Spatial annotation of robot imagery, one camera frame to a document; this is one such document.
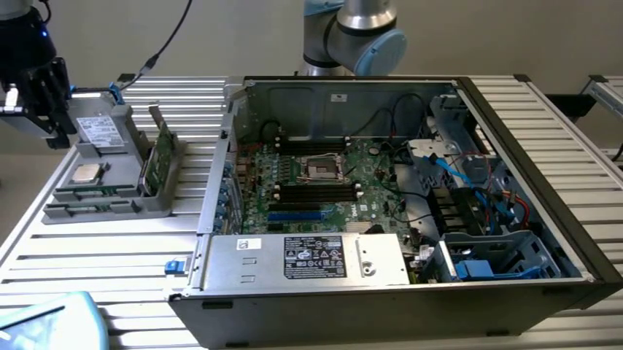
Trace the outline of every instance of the sticker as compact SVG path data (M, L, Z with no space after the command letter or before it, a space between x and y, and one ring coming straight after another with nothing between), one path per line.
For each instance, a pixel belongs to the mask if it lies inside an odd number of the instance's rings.
M119 147L124 145L118 127L111 117L78 118L78 124L96 147Z
M349 101L349 95L335 93L331 95L331 102L347 102Z
M286 237L283 246L283 275L287 279L347 276L342 236Z
M239 239L236 250L262 249L262 238Z

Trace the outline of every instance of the warning label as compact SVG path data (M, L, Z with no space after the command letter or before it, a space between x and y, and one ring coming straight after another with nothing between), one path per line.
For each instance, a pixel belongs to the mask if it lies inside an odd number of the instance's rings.
M337 279L347 276L341 236L286 237L283 258L287 279Z
M118 127L111 117L78 118L88 141L96 147L118 147L124 145Z

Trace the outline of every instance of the barcode label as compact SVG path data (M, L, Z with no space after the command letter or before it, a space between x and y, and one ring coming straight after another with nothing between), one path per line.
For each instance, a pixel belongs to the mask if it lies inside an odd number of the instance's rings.
M111 117L78 118L78 123L94 146L119 147L124 145Z

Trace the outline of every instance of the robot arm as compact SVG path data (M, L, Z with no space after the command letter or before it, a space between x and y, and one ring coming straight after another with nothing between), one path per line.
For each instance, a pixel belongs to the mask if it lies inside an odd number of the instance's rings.
M300 75L387 75L406 53L390 0L307 0Z
M0 3L0 85L0 119L46 138L51 148L68 148L76 128L67 114L67 68L32 0Z

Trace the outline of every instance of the motherboard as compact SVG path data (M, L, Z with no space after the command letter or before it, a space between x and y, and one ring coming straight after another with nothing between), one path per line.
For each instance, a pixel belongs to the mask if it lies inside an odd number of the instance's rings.
M381 170L389 163L382 142L358 139L339 152L314 154L317 149L310 155L259 144L242 150L244 234L371 229L410 234L401 195L386 188L397 184L395 175Z

